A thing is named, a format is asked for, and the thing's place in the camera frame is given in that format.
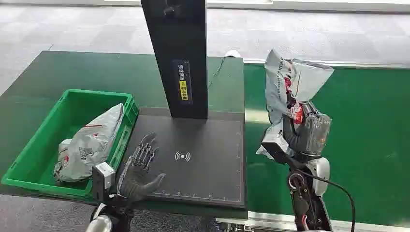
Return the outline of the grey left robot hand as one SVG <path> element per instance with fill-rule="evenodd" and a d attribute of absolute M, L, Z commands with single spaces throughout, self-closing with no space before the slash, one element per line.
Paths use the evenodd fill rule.
<path fill-rule="evenodd" d="M 160 173 L 151 179 L 146 177 L 159 149 L 156 146 L 155 138 L 156 133 L 151 132 L 140 141 L 136 149 L 129 155 L 118 178 L 117 195 L 131 203 L 140 201 L 153 193 L 161 186 L 166 177 L 165 173 Z"/>

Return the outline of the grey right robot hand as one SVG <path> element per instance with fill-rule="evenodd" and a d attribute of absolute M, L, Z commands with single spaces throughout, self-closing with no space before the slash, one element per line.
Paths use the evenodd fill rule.
<path fill-rule="evenodd" d="M 294 127 L 294 120 L 283 117 L 283 137 L 290 149 L 311 157 L 320 157 L 326 145 L 332 119 L 320 112 L 311 101 L 301 103 L 302 123 Z"/>

